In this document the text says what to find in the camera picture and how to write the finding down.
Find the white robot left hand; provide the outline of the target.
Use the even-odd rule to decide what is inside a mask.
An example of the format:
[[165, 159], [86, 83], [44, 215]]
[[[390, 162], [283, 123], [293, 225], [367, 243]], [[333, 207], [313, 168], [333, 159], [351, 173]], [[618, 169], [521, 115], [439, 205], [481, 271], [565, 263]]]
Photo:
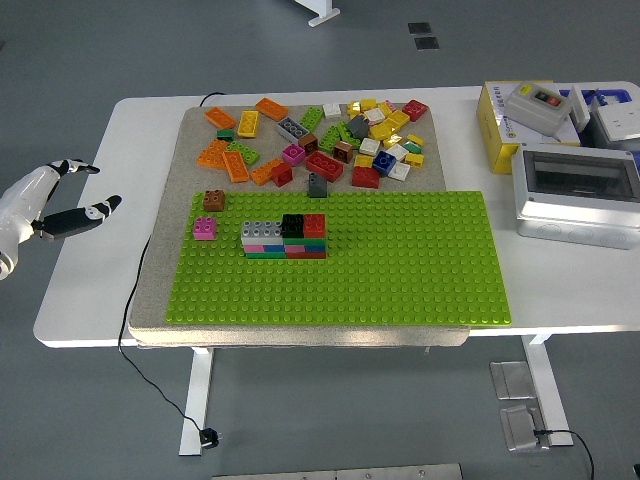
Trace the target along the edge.
[[97, 174], [100, 169], [79, 159], [64, 159], [25, 175], [1, 196], [1, 277], [18, 263], [19, 245], [37, 234], [47, 241], [65, 239], [101, 225], [122, 198], [112, 195], [102, 202], [44, 217], [42, 211], [60, 179], [70, 173]]

